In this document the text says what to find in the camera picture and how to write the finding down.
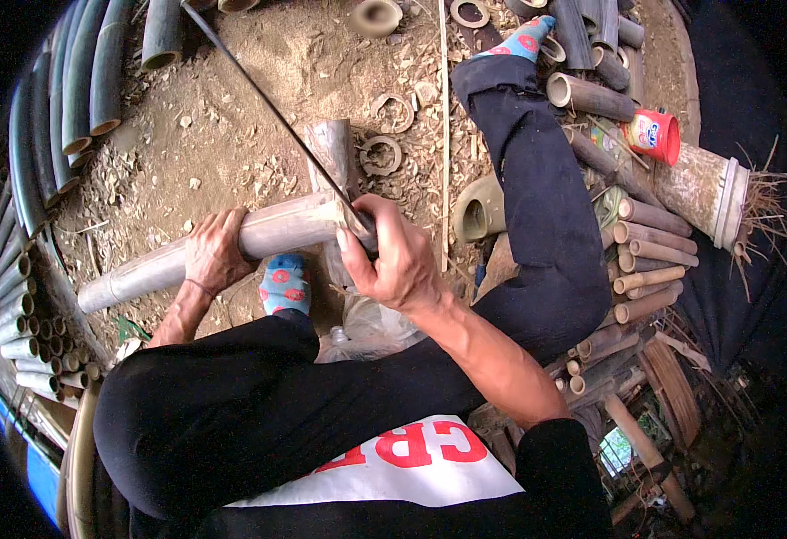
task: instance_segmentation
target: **red lettering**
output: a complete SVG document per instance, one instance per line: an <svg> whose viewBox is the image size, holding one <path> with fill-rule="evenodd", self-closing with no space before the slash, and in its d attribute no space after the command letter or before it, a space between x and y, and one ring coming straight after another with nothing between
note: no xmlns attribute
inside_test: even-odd
<svg viewBox="0 0 787 539"><path fill-rule="evenodd" d="M468 440L468 450L460 451L454 445L441 444L442 457L444 460L452 462L477 462L486 457L486 446L480 441L480 438L474 434L468 427L463 424L454 423L452 421L434 421L432 425L435 427L437 434L450 434L451 429L459 429Z"/></svg>
<svg viewBox="0 0 787 539"><path fill-rule="evenodd" d="M413 424L402 427L405 434L395 434L392 430L378 435L375 452L385 462L397 468L418 468L432 464L432 456L426 451L426 440L423 439L423 425ZM408 455L399 456L393 453L393 444L406 442Z"/></svg>
<svg viewBox="0 0 787 539"><path fill-rule="evenodd" d="M325 470L332 470L334 468L341 468L343 466L352 466L354 464L366 464L366 456L361 453L361 447L357 446L354 449L348 449L345 456L339 460L332 460L327 464L316 469L315 473L323 472Z"/></svg>

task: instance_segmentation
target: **hand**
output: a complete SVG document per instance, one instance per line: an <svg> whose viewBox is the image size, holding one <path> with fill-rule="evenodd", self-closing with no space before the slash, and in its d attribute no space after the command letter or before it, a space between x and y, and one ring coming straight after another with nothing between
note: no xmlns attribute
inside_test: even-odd
<svg viewBox="0 0 787 539"><path fill-rule="evenodd" d="M234 210L211 213L187 238L186 279L216 296L259 267L247 262L237 248L238 231L247 215L240 206Z"/></svg>
<svg viewBox="0 0 787 539"><path fill-rule="evenodd" d="M361 294L407 317L438 307L449 288L435 268L429 240L399 215L399 209L390 200L364 195L355 200L355 209L372 214L378 229L375 264L366 258L361 243L350 230L336 232L343 264Z"/></svg>

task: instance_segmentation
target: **left hand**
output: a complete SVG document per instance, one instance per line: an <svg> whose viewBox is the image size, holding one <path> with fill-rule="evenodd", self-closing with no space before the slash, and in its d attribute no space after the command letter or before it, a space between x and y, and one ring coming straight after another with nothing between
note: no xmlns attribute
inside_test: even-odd
<svg viewBox="0 0 787 539"><path fill-rule="evenodd" d="M215 296L254 272L259 261L247 262L237 248L237 236L247 209L211 213L187 238L186 277Z"/></svg>

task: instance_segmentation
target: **forearm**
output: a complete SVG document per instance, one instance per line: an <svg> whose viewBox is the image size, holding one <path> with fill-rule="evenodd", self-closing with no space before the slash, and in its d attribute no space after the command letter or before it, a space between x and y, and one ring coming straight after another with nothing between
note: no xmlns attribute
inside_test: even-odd
<svg viewBox="0 0 787 539"><path fill-rule="evenodd" d="M184 281L148 348L192 341L210 307L211 297L194 283Z"/></svg>
<svg viewBox="0 0 787 539"><path fill-rule="evenodd" d="M451 292L411 321L450 354L487 401L523 429L570 417L564 398L534 358Z"/></svg>

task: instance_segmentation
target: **plastic bag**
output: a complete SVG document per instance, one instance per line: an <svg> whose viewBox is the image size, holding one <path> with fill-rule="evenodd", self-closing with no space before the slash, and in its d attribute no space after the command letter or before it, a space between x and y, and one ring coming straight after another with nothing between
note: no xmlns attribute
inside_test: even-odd
<svg viewBox="0 0 787 539"><path fill-rule="evenodd" d="M346 297L343 325L319 339L316 363L372 361L417 344L426 337L405 315L388 309L356 289Z"/></svg>

